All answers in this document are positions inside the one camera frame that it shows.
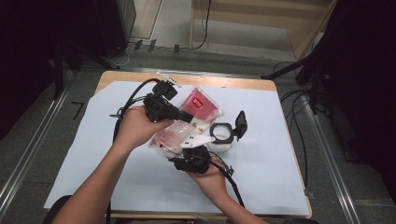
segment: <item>black curtain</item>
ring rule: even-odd
[[[297,79],[324,84],[354,132],[346,147],[382,175],[396,202],[396,3],[339,0],[329,29]]]
[[[0,1],[0,139],[54,79],[53,29],[63,4]]]

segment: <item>white backdrop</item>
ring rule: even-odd
[[[93,96],[45,203],[73,194],[95,169],[111,146],[116,119],[110,114],[124,106],[140,83],[116,81]],[[136,96],[151,92],[148,84]],[[283,111],[275,91],[201,87],[225,115],[217,122],[233,125],[241,110],[247,116],[247,132],[219,155],[234,169],[246,208],[258,215],[308,216],[309,204],[295,159]],[[180,105],[192,86],[177,89],[171,102]],[[235,199],[228,184],[230,195]],[[198,186],[148,144],[133,151],[112,196],[113,210],[219,213]]]

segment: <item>metal rail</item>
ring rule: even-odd
[[[33,135],[29,145],[24,150],[18,164],[14,168],[11,176],[9,177],[7,183],[1,190],[0,193],[0,222],[6,214],[6,211],[9,208],[15,194],[18,191],[18,188],[21,185],[23,178],[28,172],[35,155],[40,149],[41,143],[43,142],[48,130],[52,122],[54,121],[56,115],[58,114],[59,109],[61,108],[64,99],[70,89],[70,86],[73,84],[75,76],[72,74],[69,80],[66,82],[66,86],[64,87],[63,92],[58,97],[58,100],[54,100],[49,106],[49,110],[47,111],[44,118],[41,120],[40,125],[38,126],[35,134]]]
[[[307,100],[304,95],[302,96],[302,99],[303,101]],[[338,169],[337,163],[334,160],[332,149],[330,148],[326,140],[326,136],[323,133],[318,120],[318,115],[314,115],[309,105],[305,106],[305,110],[314,129],[315,136],[317,137],[320,144],[323,159],[329,171],[330,178],[332,179],[332,184],[334,185],[338,200],[340,201],[341,207],[344,211],[346,221],[348,224],[360,224],[361,221],[359,220],[355,205],[349,195],[347,185]]]

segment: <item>plastic bag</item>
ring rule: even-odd
[[[191,133],[203,133],[216,118],[223,115],[219,106],[199,87],[192,90],[180,108],[194,115],[191,123],[175,120],[171,126],[156,133],[148,145],[168,159],[182,154],[180,144]]]
[[[194,115],[194,119],[191,121],[194,133],[203,133],[216,118],[223,116],[218,104],[199,87],[192,90],[180,108]]]

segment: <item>person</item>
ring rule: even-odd
[[[62,206],[52,223],[102,222],[125,162],[134,148],[145,144],[152,135],[173,123],[168,119],[150,122],[145,112],[144,106],[133,106],[127,110],[110,150],[92,174]],[[188,175],[232,223],[265,223],[228,195],[225,178],[215,166],[210,165],[203,175],[191,173]]]

